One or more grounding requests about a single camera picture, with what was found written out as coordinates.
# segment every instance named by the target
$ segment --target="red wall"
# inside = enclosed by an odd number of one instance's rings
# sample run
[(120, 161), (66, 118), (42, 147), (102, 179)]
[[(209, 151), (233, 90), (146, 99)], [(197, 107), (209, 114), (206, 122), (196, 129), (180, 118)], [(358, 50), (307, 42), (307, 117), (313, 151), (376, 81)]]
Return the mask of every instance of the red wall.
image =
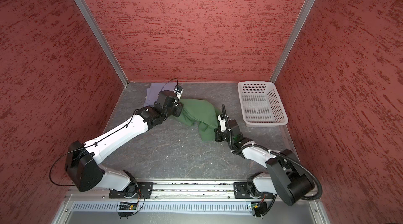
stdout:
[(130, 81), (269, 80), (304, 0), (86, 0)]
[(403, 223), (403, 0), (316, 0), (276, 82), (332, 224)]
[(67, 190), (50, 165), (102, 133), (123, 86), (73, 0), (0, 0), (0, 17), (0, 222), (46, 224)]

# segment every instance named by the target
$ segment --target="white plastic basket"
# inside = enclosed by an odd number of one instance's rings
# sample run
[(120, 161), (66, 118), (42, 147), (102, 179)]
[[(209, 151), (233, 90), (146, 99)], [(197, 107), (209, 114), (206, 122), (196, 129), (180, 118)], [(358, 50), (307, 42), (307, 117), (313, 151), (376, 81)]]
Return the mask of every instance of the white plastic basket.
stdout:
[(274, 83), (242, 81), (238, 83), (243, 120), (249, 127), (270, 127), (288, 123), (287, 114)]

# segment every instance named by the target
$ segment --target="work surface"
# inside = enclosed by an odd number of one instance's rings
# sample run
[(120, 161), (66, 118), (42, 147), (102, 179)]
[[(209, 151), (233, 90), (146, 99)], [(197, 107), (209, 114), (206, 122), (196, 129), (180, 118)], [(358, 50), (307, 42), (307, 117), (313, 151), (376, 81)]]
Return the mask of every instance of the work surface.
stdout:
[[(182, 98), (203, 99), (221, 108), (225, 104), (245, 137), (273, 150), (285, 145), (279, 127), (246, 127), (236, 83), (180, 83)], [(127, 120), (142, 108), (150, 83), (130, 83), (124, 91), (107, 130)], [(230, 152), (226, 142), (202, 142), (198, 126), (188, 127), (169, 117), (162, 125), (141, 134), (109, 155), (103, 164), (127, 170), (142, 179), (246, 179), (265, 171), (254, 161)]]

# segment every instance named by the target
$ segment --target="green garment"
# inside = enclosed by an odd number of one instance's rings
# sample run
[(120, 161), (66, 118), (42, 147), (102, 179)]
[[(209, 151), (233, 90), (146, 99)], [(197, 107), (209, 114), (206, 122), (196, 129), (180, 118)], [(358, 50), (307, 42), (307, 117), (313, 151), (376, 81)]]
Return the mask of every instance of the green garment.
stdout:
[(181, 99), (183, 109), (179, 117), (173, 116), (179, 122), (192, 126), (194, 122), (199, 123), (199, 133), (202, 141), (212, 141), (215, 139), (215, 128), (219, 127), (217, 116), (221, 112), (211, 103), (197, 99)]

